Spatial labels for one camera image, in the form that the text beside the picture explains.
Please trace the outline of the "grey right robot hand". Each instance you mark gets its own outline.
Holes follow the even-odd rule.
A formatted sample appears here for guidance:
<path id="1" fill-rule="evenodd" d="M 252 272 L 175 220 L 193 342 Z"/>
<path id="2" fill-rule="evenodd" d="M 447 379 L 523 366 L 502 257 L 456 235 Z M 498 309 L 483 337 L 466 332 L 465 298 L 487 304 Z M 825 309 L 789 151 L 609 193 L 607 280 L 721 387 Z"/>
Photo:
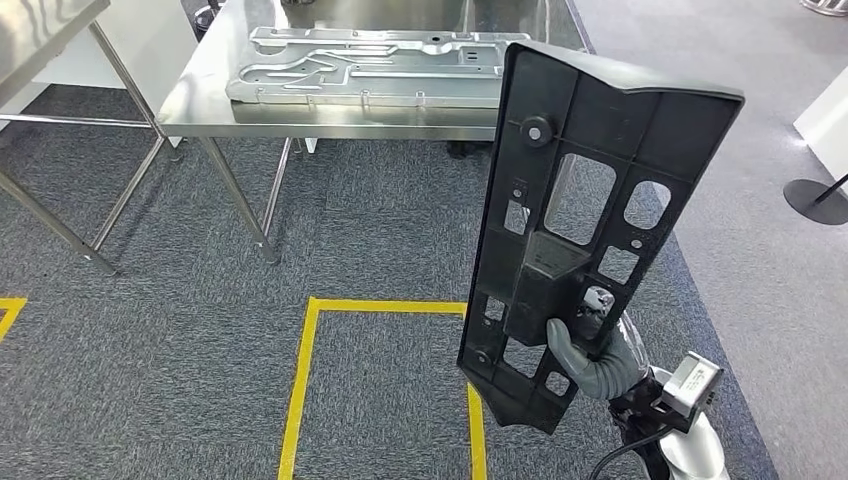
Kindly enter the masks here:
<path id="1" fill-rule="evenodd" d="M 546 323 L 547 345 L 578 388 L 593 399 L 611 400 L 636 386 L 648 373 L 647 350 L 631 318 L 624 313 L 607 334 L 603 349 L 594 359 L 575 339 L 593 338 L 604 315 L 614 304 L 607 290 L 592 286 L 584 294 L 577 316 L 567 322 L 550 318 Z"/>

